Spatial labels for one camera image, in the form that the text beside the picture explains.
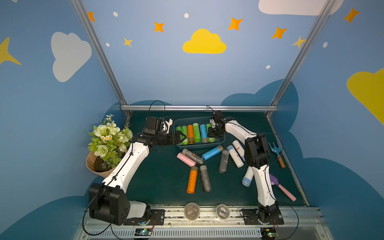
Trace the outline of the light green bag roll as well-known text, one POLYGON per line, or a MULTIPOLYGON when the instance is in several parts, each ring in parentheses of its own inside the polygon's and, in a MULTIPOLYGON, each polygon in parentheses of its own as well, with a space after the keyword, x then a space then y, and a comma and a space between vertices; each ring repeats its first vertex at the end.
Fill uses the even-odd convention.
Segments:
POLYGON ((188 130, 187 130, 187 126, 181 126, 181 132, 182 132, 182 137, 183 137, 183 141, 182 141, 182 145, 188 145, 189 142, 188 142, 188 130))

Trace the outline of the orange bag roll gold end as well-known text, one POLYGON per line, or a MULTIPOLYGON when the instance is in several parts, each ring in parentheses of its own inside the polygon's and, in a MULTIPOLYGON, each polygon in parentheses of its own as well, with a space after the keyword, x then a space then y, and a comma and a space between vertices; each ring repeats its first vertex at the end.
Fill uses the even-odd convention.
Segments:
POLYGON ((195 143, 194 129, 192 125, 187 125, 188 144, 193 145, 195 143))

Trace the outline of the green bag roll red label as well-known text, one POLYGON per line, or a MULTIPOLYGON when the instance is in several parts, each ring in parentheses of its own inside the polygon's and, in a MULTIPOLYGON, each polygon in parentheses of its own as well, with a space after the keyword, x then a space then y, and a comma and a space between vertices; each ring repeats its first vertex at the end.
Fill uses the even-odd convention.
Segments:
POLYGON ((201 142, 200 126, 198 123, 193 123, 195 143, 201 142))

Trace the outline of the blue bag roll gold end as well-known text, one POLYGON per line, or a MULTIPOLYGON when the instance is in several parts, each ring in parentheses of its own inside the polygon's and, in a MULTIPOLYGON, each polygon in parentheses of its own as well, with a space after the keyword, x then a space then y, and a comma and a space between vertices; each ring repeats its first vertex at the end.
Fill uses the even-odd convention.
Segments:
POLYGON ((200 125, 200 133, 201 133, 201 142, 202 142, 202 144, 209 143, 209 138, 208 138, 208 133, 207 133, 206 125, 204 125, 204 124, 200 125))

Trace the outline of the white roll red label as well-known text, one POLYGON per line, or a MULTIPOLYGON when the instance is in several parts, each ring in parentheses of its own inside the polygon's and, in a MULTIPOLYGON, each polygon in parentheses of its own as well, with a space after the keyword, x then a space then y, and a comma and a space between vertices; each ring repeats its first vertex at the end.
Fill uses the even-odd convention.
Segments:
POLYGON ((245 150, 242 147, 241 143, 238 140, 233 141, 233 146, 239 154, 240 158, 245 162, 245 150))

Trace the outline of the translucent grey roll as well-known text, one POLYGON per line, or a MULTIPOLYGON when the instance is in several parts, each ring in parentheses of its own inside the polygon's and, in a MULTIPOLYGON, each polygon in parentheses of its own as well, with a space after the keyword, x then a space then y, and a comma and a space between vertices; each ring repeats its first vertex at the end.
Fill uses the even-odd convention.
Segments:
POLYGON ((218 169, 219 173, 224 174, 227 171, 228 160, 229 160, 229 151, 223 150, 222 155, 221 155, 219 169, 218 169))

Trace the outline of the white roll blue end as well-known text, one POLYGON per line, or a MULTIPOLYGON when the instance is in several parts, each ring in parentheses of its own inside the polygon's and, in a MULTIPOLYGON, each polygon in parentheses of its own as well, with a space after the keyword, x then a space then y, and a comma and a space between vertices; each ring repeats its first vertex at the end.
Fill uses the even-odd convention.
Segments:
POLYGON ((238 168, 243 167, 244 163, 243 163, 241 157, 239 156, 239 154, 237 153, 237 151, 235 150, 235 148, 232 145, 229 145, 227 147, 227 150, 229 151, 230 156, 232 157, 232 159, 233 159, 234 163, 236 164, 236 166, 238 168))

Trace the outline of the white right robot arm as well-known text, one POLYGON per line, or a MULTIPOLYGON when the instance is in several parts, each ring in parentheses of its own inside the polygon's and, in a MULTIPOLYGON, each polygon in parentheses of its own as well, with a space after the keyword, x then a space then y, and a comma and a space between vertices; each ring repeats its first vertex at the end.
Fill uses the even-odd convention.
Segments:
POLYGON ((245 146, 245 161, 251 168, 258 193, 258 221, 262 225, 283 224, 284 220, 270 180, 270 150, 264 134, 256 134, 240 125, 232 117, 214 111, 211 117, 210 137, 231 134, 245 146))

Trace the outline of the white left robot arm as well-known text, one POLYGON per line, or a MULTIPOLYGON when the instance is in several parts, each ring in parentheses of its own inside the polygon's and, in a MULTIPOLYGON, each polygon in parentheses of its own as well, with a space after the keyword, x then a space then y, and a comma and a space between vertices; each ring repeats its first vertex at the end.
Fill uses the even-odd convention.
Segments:
POLYGON ((150 221, 150 206, 129 201, 126 192, 140 164, 153 148, 177 145, 188 139, 181 131, 172 131, 172 124, 172 119, 168 117, 147 118, 144 129, 133 137, 131 146, 117 168, 102 183, 90 187, 87 213, 92 219, 117 226, 144 225, 150 221))

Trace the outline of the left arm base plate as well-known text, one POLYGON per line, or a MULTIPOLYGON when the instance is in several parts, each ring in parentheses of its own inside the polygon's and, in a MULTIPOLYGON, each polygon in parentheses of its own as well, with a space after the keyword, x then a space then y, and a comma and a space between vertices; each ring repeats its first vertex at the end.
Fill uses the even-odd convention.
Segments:
POLYGON ((144 216, 141 218, 126 219, 124 222, 125 226, 162 226, 165 220, 164 209, 154 209, 149 212, 146 211, 144 216))

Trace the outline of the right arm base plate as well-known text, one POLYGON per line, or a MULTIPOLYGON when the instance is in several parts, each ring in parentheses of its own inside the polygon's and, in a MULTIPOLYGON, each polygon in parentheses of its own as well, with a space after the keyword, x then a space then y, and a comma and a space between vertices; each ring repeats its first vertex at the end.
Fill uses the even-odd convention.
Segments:
POLYGON ((283 225, 284 220, 281 214, 269 215, 258 209, 241 209, 240 216, 245 225, 283 225))

